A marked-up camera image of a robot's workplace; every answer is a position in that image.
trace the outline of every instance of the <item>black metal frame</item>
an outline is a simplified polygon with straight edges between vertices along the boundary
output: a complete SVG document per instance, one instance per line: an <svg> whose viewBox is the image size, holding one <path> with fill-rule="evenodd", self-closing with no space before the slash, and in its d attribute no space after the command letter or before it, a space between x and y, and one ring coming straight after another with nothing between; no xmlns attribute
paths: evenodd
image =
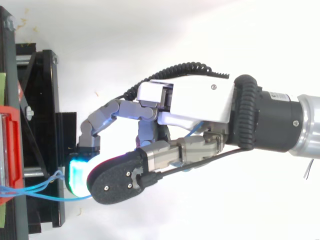
<svg viewBox="0 0 320 240"><path fill-rule="evenodd" d="M57 169L76 146L77 115L60 113L57 63L51 50L36 52L36 44L15 44L14 31L5 28L10 14L0 6L0 73L6 73L5 103L20 108L24 167L41 167L43 177L25 178L25 186L43 182ZM17 67L16 55L31 55L28 65ZM19 102L18 81L23 91ZM26 107L34 116L28 121ZM62 181L55 181L41 194L64 196ZM27 240L28 233L40 233L41 223L52 222L54 228L65 222L63 202L34 197L15 197L6 204L5 228L1 240Z"/></svg>
<svg viewBox="0 0 320 240"><path fill-rule="evenodd" d="M19 109L15 33L4 26L9 16L11 16L10 13L0 6L0 73L6 73L5 104ZM5 226L0 228L0 239L28 239L25 196L15 197L6 203Z"/></svg>

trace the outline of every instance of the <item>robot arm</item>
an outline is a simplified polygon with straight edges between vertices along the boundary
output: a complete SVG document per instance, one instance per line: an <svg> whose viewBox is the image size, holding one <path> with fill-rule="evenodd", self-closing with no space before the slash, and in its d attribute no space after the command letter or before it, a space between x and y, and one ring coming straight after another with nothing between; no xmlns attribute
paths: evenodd
<svg viewBox="0 0 320 240"><path fill-rule="evenodd" d="M81 125L79 152L98 154L100 131L117 117L139 120L140 147L99 164L87 178L88 190L99 203L127 200L164 176L254 148L320 157L320 97L262 91L248 75L234 83L196 75L144 82L137 100L114 99ZM203 136L171 140L167 125ZM225 144L240 148L220 153ZM176 168L159 171L169 165Z"/></svg>

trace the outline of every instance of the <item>black cable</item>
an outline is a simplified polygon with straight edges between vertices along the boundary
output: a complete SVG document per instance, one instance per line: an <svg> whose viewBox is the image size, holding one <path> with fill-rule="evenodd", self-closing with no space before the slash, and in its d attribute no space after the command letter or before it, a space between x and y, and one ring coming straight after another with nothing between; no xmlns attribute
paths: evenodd
<svg viewBox="0 0 320 240"><path fill-rule="evenodd" d="M133 101L137 97L139 86L144 82L149 82L152 79L172 79L186 75L204 75L221 79L229 78L229 74L214 72L212 71L211 67L200 62L187 62L168 67L157 72L156 74L153 74L152 76L149 76L148 78L145 78L138 84L128 89L121 97L127 101Z"/></svg>
<svg viewBox="0 0 320 240"><path fill-rule="evenodd" d="M124 96L123 95L121 95L121 96L117 96L115 99L123 99L124 98Z"/></svg>
<svg viewBox="0 0 320 240"><path fill-rule="evenodd" d="M150 172L146 172L146 173L142 173L141 175L137 175L137 181L138 184L142 187L142 188L147 188L149 186L152 186L154 184L156 184L158 182L158 180L161 180L163 177L171 175L171 174L175 174L184 170L188 170L188 169L192 169L192 168L196 168L199 167L201 165L204 164L208 164L211 163L215 160L230 156L232 154L237 154L237 153L241 153L241 152L246 152L249 151L248 149L245 148L238 148L232 151L227 151L225 153L221 153L217 156L213 156L213 157L209 157L207 159L201 160L201 161L197 161L194 163L190 163L184 166L180 166L168 171L164 171L164 172L155 172L155 171L150 171Z"/></svg>
<svg viewBox="0 0 320 240"><path fill-rule="evenodd" d="M168 171L158 172L157 173L158 174L158 180L162 179L165 176L168 176L168 175L171 175L171 174L175 174L175 173L178 173L178 172L181 172L181 171L184 171L184 170L196 168L196 167L199 167L201 165L211 163L211 162L213 162L215 160L230 156L232 154L237 154L237 153L241 153L241 152L245 152L245 151L248 151L248 149L238 148L238 149L235 149L235 150L227 151L225 153L221 153L221 154L216 155L216 156L209 157L209 158L201 160L201 161L197 161L197 162L193 162L193 163L190 163L190 164L187 164L187 165L184 165L184 166L176 167L176 168L168 170Z"/></svg>

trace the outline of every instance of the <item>blue wire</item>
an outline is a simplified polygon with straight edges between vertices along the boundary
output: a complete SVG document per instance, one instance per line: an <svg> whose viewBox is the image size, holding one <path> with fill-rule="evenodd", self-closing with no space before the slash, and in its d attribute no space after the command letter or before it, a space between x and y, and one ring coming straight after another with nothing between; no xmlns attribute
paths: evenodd
<svg viewBox="0 0 320 240"><path fill-rule="evenodd" d="M50 182L56 179L61 179L61 180L65 179L65 176L60 170L56 171L54 175L50 176L46 181L39 183L35 186L30 186L25 188L11 188L7 186L0 186L0 198L12 198L12 197L17 197L21 195L28 195L31 197L36 197L36 198L41 198L41 199L46 199L46 200L51 200L56 202L73 202L73 201L88 199L91 197L91 195L89 195L89 196L76 197L76 198L61 198L61 197L47 196L47 195L37 193L44 190L49 185Z"/></svg>
<svg viewBox="0 0 320 240"><path fill-rule="evenodd" d="M191 132L189 132L187 135L185 135L185 137L190 137L192 134L194 134L199 128L202 127L202 125L204 124L203 121L201 121L200 123L198 123L192 130Z"/></svg>

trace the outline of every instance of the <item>white wall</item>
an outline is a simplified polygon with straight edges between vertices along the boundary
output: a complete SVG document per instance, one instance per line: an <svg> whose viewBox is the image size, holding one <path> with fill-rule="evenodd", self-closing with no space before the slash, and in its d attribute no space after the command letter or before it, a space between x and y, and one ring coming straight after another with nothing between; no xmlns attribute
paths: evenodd
<svg viewBox="0 0 320 240"><path fill-rule="evenodd" d="M20 43L52 49L61 111L89 113L145 77L199 61L265 90L319 95L316 0L1 0ZM208 105L214 111L214 104ZM105 159L135 147L137 122L101 134ZM180 137L183 130L173 129ZM254 150L166 177L131 200L66 203L66 223L35 240L320 238L320 163Z"/></svg>

